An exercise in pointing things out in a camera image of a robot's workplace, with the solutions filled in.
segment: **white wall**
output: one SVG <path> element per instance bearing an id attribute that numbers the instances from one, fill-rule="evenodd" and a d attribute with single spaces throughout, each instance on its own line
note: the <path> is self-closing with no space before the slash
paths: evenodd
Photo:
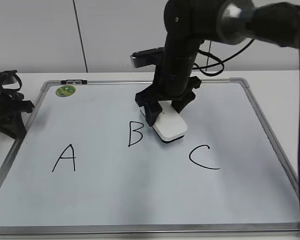
<path id="1" fill-rule="evenodd" d="M 89 71 L 152 71 L 153 67 L 134 69 L 130 55 L 164 46 L 166 2 L 75 0 Z M 276 2 L 281 1 L 254 0 L 257 6 Z M 288 2 L 300 4 L 300 0 Z M 211 52 L 224 59 L 245 44 L 213 42 Z M 208 46 L 207 41 L 201 48 L 208 50 Z M 197 63 L 205 65 L 206 58 L 198 57 Z M 0 71 L 6 69 L 24 73 L 85 71 L 72 0 L 0 0 Z M 226 69 L 295 70 L 298 52 L 256 41 L 228 62 Z"/>
<path id="2" fill-rule="evenodd" d="M 84 72 L 72 0 L 0 0 L 0 71 Z"/>

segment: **white surface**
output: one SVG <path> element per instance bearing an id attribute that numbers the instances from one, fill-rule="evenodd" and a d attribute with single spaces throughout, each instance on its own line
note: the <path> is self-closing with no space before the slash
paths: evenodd
<path id="1" fill-rule="evenodd" d="M 85 72 L 71 0 L 0 0 L 0 72 Z"/>
<path id="2" fill-rule="evenodd" d="M 0 226 L 299 221 L 297 196 L 241 85 L 202 84 L 181 113 L 187 135 L 170 144 L 134 101 L 146 84 L 76 86 L 69 97 L 58 97 L 59 87 L 47 92 L 1 186 Z M 130 121 L 145 127 L 128 147 Z M 76 171 L 61 159 L 52 172 L 69 144 Z M 220 170 L 190 162 L 200 145 L 210 149 L 192 159 Z"/>
<path id="3" fill-rule="evenodd" d="M 47 80 L 87 79 L 87 80 L 151 80 L 153 73 L 53 73 L 19 74 L 24 82 L 22 92 L 34 101 L 42 84 Z M 278 140 L 292 165 L 297 165 L 297 129 L 299 106 L 298 71 L 240 71 L 225 72 L 220 78 L 243 77 L 251 85 L 251 90 L 272 126 Z M 9 144 L 0 149 L 4 156 Z M 211 238 L 212 240 L 233 240 L 237 237 Z M 296 240 L 294 236 L 242 237 L 242 240 Z"/>
<path id="4" fill-rule="evenodd" d="M 169 102 L 160 102 L 162 113 L 156 119 L 153 129 L 163 141 L 171 142 L 185 135 L 188 126 Z"/>
<path id="5" fill-rule="evenodd" d="M 77 0 L 89 72 L 146 72 L 135 69 L 134 52 L 162 47 L 166 0 Z"/>

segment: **black object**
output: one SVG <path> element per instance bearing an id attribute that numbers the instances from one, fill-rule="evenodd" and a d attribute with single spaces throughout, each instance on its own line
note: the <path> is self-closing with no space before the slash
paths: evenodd
<path id="1" fill-rule="evenodd" d="M 139 107 L 144 107 L 145 120 L 150 127 L 155 124 L 157 117 L 163 110 L 159 104 L 159 101 L 172 101 L 172 107 L 178 113 L 180 113 L 190 102 L 196 98 L 193 89 L 198 89 L 201 85 L 201 80 L 198 77 L 189 77 L 191 71 L 188 76 L 184 76 L 187 78 L 187 81 L 185 81 L 185 78 L 182 80 L 174 79 L 173 82 L 164 81 L 166 72 L 163 72 L 162 69 L 163 66 L 167 65 L 162 65 L 162 63 L 164 64 L 165 62 L 163 59 L 163 51 L 164 49 L 161 47 L 135 52 L 131 56 L 135 67 L 140 68 L 148 65 L 155 65 L 155 73 L 152 85 L 135 95 L 135 102 Z M 182 91 L 179 91 L 180 86 L 174 87 L 178 84 L 182 84 Z"/>
<path id="2" fill-rule="evenodd" d="M 27 131 L 21 113 L 32 113 L 35 107 L 31 101 L 23 101 L 24 95 L 18 91 L 22 87 L 16 70 L 0 72 L 0 132 L 13 138 L 23 138 Z M 4 85 L 18 82 L 19 88 L 4 88 Z"/>

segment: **black robotic arm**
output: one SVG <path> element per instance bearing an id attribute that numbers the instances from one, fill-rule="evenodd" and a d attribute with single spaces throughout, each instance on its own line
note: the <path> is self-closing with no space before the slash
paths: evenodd
<path id="1" fill-rule="evenodd" d="M 251 0 L 169 0 L 164 24 L 164 48 L 131 56 L 137 68 L 156 65 L 153 84 L 135 97 L 150 126 L 162 111 L 158 101 L 171 100 L 180 113 L 195 99 L 193 88 L 201 81 L 190 75 L 205 40 L 236 45 L 252 38 L 299 48 L 300 6 L 283 2 L 255 8 Z"/>

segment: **white table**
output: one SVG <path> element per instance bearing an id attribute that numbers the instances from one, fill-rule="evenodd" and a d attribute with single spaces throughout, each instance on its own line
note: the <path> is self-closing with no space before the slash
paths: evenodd
<path id="1" fill-rule="evenodd" d="M 205 78 L 201 73 L 193 75 Z M 23 88 L 21 92 L 26 100 L 36 101 L 40 88 L 48 80 L 84 79 L 88 81 L 105 80 L 152 80 L 153 73 L 20 73 Z M 299 120 L 299 71 L 228 71 L 216 79 L 245 78 L 255 95 L 261 109 L 269 121 L 274 133 L 282 145 L 292 166 L 297 170 L 297 143 Z M 0 134 L 0 166 L 3 163 L 13 141 Z M 257 239 L 298 239 L 293 236 L 267 236 Z"/>

